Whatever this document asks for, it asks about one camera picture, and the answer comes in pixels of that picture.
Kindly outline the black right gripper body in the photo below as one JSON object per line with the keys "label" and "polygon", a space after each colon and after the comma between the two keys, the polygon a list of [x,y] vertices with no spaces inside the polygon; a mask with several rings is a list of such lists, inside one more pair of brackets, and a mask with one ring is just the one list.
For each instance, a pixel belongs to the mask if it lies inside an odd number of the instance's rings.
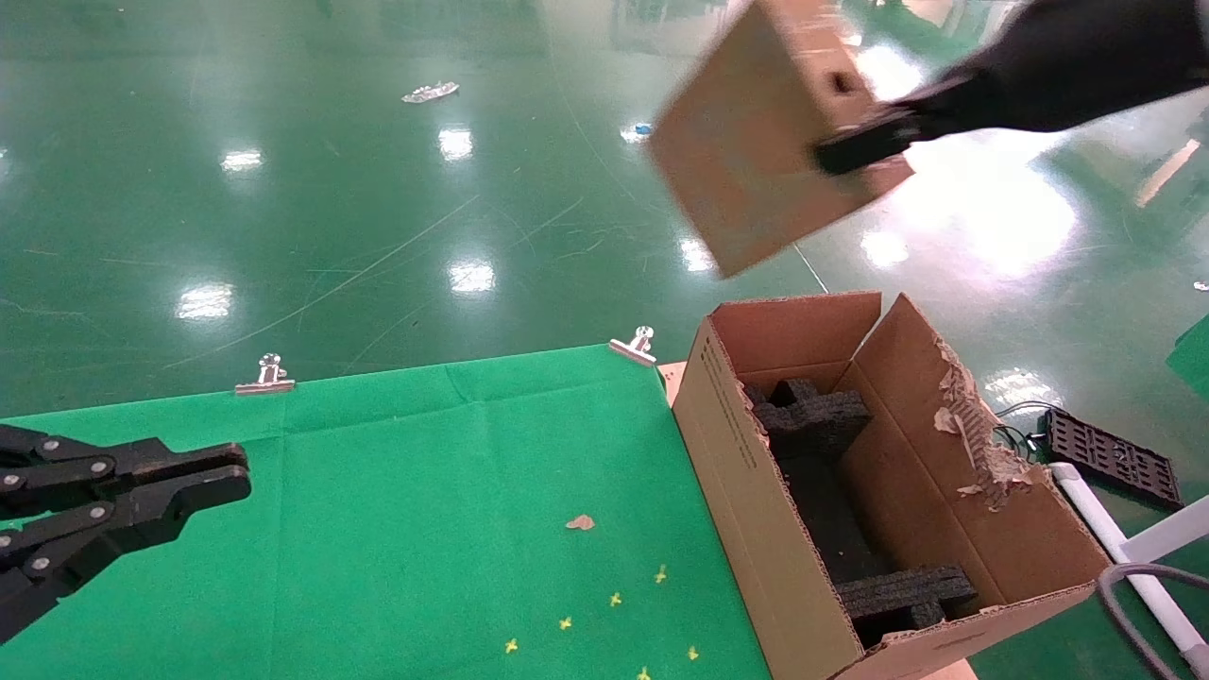
{"label": "black right gripper body", "polygon": [[924,136],[1055,132],[1207,86],[1204,1],[1030,1],[991,42],[902,96]]}

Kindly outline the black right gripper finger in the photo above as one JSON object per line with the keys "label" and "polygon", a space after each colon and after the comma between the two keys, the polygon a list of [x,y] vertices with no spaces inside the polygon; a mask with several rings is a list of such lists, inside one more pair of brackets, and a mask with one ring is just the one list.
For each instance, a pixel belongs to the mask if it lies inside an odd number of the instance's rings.
{"label": "black right gripper finger", "polygon": [[887,109],[812,146],[812,159],[828,174],[841,175],[902,154],[922,137],[916,113]]}

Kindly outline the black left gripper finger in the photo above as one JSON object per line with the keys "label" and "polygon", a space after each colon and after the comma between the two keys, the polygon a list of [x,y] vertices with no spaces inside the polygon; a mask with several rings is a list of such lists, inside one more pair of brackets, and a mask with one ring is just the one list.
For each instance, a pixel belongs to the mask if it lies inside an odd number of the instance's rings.
{"label": "black left gripper finger", "polygon": [[2,531],[1,641],[25,632],[118,558],[178,538],[195,512],[250,492],[245,469],[199,469]]}
{"label": "black left gripper finger", "polygon": [[1,426],[1,455],[2,520],[111,501],[208,469],[247,473],[245,449],[236,443],[175,453],[154,436],[103,446],[8,425]]}

